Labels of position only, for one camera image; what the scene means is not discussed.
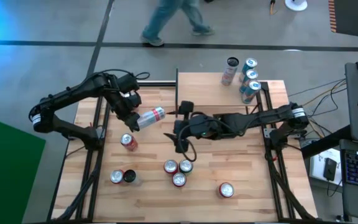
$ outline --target wooden table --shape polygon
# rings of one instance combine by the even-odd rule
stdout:
[[[220,73],[180,73],[179,99],[193,100],[196,103],[195,111],[206,114],[246,113],[245,106],[236,92],[239,86],[237,77],[232,86],[224,86],[236,89],[230,90],[236,94],[216,95],[214,100],[211,100],[210,96],[214,94],[214,89],[223,91],[223,86],[219,84],[220,76]],[[284,82],[267,82],[273,107],[288,104]],[[165,111],[173,111],[175,108],[174,88],[141,88],[139,94],[143,101],[139,113],[156,106],[163,106]],[[81,101],[75,124],[89,126],[95,106],[96,99],[88,98]],[[135,152],[129,152],[120,145],[121,136],[129,133],[128,127],[119,121],[115,114],[111,114],[109,118],[94,222],[277,221],[268,166],[264,159],[265,148],[261,128],[249,129],[245,136],[235,139],[191,139],[198,159],[186,185],[179,189],[173,186],[172,178],[163,170],[163,163],[167,159],[183,159],[181,154],[175,153],[169,138],[162,134],[172,132],[175,116],[166,115],[166,118],[158,123],[134,133],[139,143],[139,148]],[[289,143],[298,145],[293,139],[290,139]],[[73,141],[68,147],[68,152],[82,145],[81,141]],[[283,156],[291,190],[307,211],[316,216],[301,152],[286,148]],[[78,193],[85,159],[86,150],[78,151],[66,159],[52,217],[61,215]],[[110,173],[116,169],[134,169],[142,179],[142,185],[134,187],[112,184]],[[217,187],[222,182],[230,182],[234,186],[235,194],[232,198],[217,197]],[[85,214],[88,211],[89,197],[90,191],[85,199]],[[280,198],[287,217],[282,192]]]

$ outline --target person walking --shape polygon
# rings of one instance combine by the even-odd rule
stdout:
[[[179,9],[182,9],[189,18],[193,26],[193,35],[214,34],[214,30],[203,22],[199,0],[160,0],[148,26],[143,30],[141,41],[156,47],[163,45],[164,41],[158,37],[158,34]]]

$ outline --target soda can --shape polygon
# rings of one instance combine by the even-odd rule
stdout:
[[[245,104],[249,104],[252,99],[254,99],[255,95],[259,92],[261,87],[262,86],[260,85],[260,82],[258,82],[257,80],[252,80],[251,82],[249,82],[245,92],[241,95],[242,102]]]
[[[237,66],[239,65],[239,60],[235,57],[230,57],[227,60],[226,68],[224,69],[221,83],[225,86],[228,86],[233,81],[234,75],[237,72]]]
[[[140,116],[140,118],[137,120],[137,125],[139,129],[144,129],[147,126],[150,126],[164,118],[165,110],[162,107],[157,107],[142,114],[142,116]]]
[[[177,187],[183,187],[186,184],[186,175],[181,172],[177,172],[172,177],[172,183]]]
[[[131,185],[140,185],[141,181],[134,170],[127,170],[124,173],[124,181]]]
[[[124,171],[114,170],[111,172],[110,180],[113,184],[120,184],[124,178]]]
[[[246,88],[249,85],[249,82],[251,82],[251,80],[255,80],[256,78],[258,78],[258,72],[250,69],[247,71],[246,77],[244,78],[244,81],[242,82],[242,85],[240,86],[240,93],[245,92]]]
[[[256,59],[247,58],[244,66],[241,70],[239,81],[242,83],[242,81],[244,81],[244,78],[246,77],[247,71],[250,69],[255,69],[257,65],[258,65],[258,61],[256,61]]]
[[[121,144],[129,151],[135,151],[137,149],[137,141],[130,134],[124,134],[121,137]]]
[[[179,170],[181,173],[188,175],[193,170],[193,163],[187,159],[184,159],[179,163]]]
[[[164,170],[168,174],[176,174],[178,172],[178,163],[173,159],[167,160],[164,163]]]
[[[223,183],[218,187],[218,193],[221,197],[229,198],[234,195],[234,187],[230,183]]]

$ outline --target blue jeans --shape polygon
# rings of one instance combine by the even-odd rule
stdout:
[[[194,31],[209,30],[209,26],[203,24],[198,3],[198,0],[160,0],[160,5],[155,9],[142,35],[150,40],[157,39],[158,33],[179,9],[187,15]]]

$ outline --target shoe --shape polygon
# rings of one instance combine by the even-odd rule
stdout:
[[[146,37],[144,37],[143,35],[140,37],[140,40],[143,43],[148,43],[150,45],[153,45],[154,47],[160,47],[161,45],[164,44],[164,41],[162,39],[159,39],[158,37],[155,40],[150,40]]]
[[[201,35],[214,35],[215,30],[213,28],[208,27],[206,30],[193,30],[191,33],[195,36],[201,36]]]

